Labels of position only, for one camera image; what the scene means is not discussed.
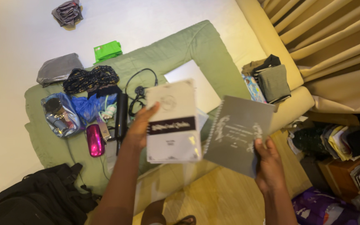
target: green bag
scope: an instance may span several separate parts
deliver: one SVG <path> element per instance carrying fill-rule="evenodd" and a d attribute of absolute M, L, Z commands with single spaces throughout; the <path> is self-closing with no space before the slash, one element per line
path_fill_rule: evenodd
<path fill-rule="evenodd" d="M 123 54 L 121 45 L 117 41 L 112 41 L 107 44 L 103 44 L 101 46 L 95 47 L 94 53 L 95 53 L 94 64 Z"/>

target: green bedsheet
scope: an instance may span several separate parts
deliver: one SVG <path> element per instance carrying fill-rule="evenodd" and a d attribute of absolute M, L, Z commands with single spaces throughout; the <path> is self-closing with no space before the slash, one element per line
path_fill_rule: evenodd
<path fill-rule="evenodd" d="M 207 20 L 181 30 L 149 46 L 108 59 L 95 66 L 111 66 L 119 75 L 120 82 L 118 86 L 124 90 L 127 80 L 141 69 L 152 69 L 157 74 L 158 83 L 164 84 L 166 83 L 164 74 L 192 59 L 200 67 L 209 83 L 221 98 L 223 98 L 223 95 L 250 98 L 247 87 L 230 54 L 228 54 L 219 33 Z M 153 84 L 153 74 L 145 71 L 131 80 L 128 92 L 132 96 L 137 86 L 153 86 Z M 102 194 L 108 182 L 103 174 L 101 163 L 105 157 L 92 158 L 89 155 L 84 133 L 70 138 L 59 138 L 50 130 L 44 119 L 43 110 L 40 105 L 41 99 L 62 91 L 62 83 L 52 84 L 46 88 L 35 85 L 26 91 L 24 95 L 26 98 L 26 112 L 30 122 L 25 127 L 29 132 L 33 148 L 40 162 L 46 168 L 62 163 L 73 165 L 74 161 L 81 163 L 83 165 L 81 171 L 83 182 L 92 188 L 96 194 Z M 83 92 L 76 96 L 86 95 L 87 93 Z M 201 132 L 202 140 L 205 140 L 208 136 L 215 113 L 216 110 L 209 113 L 210 119 L 206 122 Z M 155 166 L 157 165 L 146 161 L 144 149 L 140 159 L 139 175 Z M 104 168 L 107 171 L 106 161 L 104 162 Z M 81 186 L 83 182 L 77 179 L 76 185 Z"/>

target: blue plastic bag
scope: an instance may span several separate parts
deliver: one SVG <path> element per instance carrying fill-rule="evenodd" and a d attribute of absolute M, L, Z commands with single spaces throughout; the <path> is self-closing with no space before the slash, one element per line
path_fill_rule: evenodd
<path fill-rule="evenodd" d="M 111 105 L 116 101 L 117 94 L 109 95 L 106 105 Z M 99 111 L 105 110 L 106 96 L 97 99 L 97 95 L 91 96 L 88 100 L 86 97 L 72 97 L 74 108 L 79 116 L 91 123 L 96 119 Z"/>
<path fill-rule="evenodd" d="M 54 101 L 53 108 L 49 100 Z M 76 114 L 70 98 L 65 93 L 55 93 L 41 100 L 45 120 L 58 137 L 74 136 L 86 129 L 86 125 Z"/>

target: spiral binding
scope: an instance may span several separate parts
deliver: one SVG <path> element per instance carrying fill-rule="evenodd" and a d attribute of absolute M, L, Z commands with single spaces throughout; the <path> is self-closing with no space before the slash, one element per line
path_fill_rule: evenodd
<path fill-rule="evenodd" d="M 211 138 L 213 136 L 213 132 L 215 131 L 215 127 L 216 127 L 216 123 L 217 123 L 217 119 L 219 118 L 219 115 L 220 115 L 220 112 L 222 111 L 222 106 L 223 106 L 223 103 L 224 103 L 224 100 L 222 100 L 220 102 L 220 105 L 218 106 L 218 110 L 216 112 L 216 116 L 215 116 L 215 120 L 213 121 L 213 125 L 212 125 L 212 128 L 210 129 L 210 132 L 209 132 L 209 137 L 206 141 L 206 144 L 205 144 L 205 150 L 204 150 L 204 155 L 206 154 L 206 152 L 208 151 L 208 147 L 209 147 L 209 144 L 210 144 L 210 141 L 211 141 Z"/>

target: beige curtain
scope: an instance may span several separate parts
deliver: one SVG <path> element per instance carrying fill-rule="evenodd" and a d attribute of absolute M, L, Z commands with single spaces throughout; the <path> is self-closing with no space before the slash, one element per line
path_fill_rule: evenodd
<path fill-rule="evenodd" d="M 360 0 L 258 0 L 290 52 L 313 111 L 360 113 Z"/>

